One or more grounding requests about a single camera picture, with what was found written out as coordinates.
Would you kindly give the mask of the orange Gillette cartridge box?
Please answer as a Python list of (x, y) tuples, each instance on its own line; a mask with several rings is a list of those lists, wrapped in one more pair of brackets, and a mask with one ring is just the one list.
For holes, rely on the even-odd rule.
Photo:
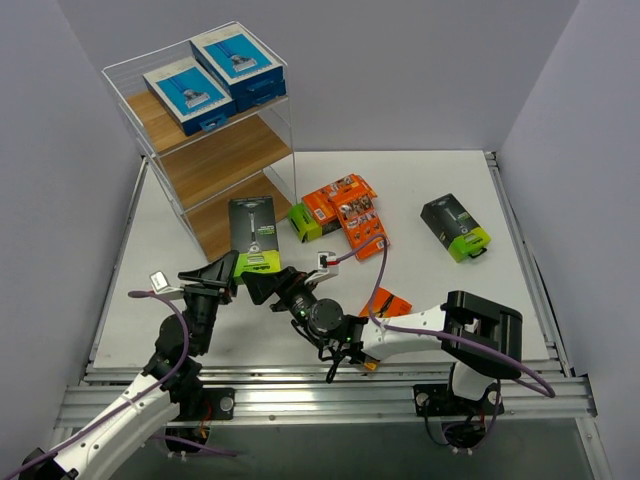
[(302, 197), (302, 203), (319, 225), (337, 220), (337, 199), (355, 190), (376, 198), (377, 193), (358, 174), (351, 173)]

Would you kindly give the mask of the blue Harry's razor box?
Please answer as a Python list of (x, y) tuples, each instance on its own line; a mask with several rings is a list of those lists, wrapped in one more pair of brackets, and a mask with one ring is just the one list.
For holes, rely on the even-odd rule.
[(143, 80), (186, 136), (214, 131), (238, 113), (234, 99), (193, 57), (144, 73)]
[(245, 93), (235, 99), (238, 113), (248, 111), (254, 107), (259, 107), (270, 101), (285, 96), (286, 81), (266, 80), (256, 86), (250, 87)]

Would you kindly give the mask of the blue white Harry's box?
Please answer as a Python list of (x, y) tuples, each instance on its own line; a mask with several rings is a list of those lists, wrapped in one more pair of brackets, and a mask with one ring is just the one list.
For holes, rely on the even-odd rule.
[(283, 64), (239, 23), (189, 39), (194, 58), (233, 97), (256, 96), (284, 81)]

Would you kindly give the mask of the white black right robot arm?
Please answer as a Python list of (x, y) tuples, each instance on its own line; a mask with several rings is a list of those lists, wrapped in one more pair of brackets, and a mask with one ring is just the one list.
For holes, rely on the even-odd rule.
[(245, 272), (241, 278), (254, 304), (278, 298), (271, 310), (289, 313), (294, 329), (322, 361), (379, 363), (435, 350), (451, 355), (455, 362), (443, 391), (455, 412), (469, 411), (493, 383), (521, 376), (521, 314), (469, 292), (451, 291), (443, 304), (418, 313), (370, 318), (345, 313), (333, 299), (317, 298), (316, 277), (293, 267)]

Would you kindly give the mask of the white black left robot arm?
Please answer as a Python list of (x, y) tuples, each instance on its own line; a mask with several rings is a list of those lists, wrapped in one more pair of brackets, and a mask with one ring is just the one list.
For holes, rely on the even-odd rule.
[(97, 417), (50, 450), (33, 450), (9, 478), (107, 479), (167, 422), (194, 417), (203, 399), (196, 359), (209, 350), (219, 307), (237, 293), (238, 258), (238, 251), (231, 250), (204, 267), (181, 272), (178, 287), (156, 272), (150, 289), (130, 291), (133, 299), (154, 299), (171, 311), (151, 358)]

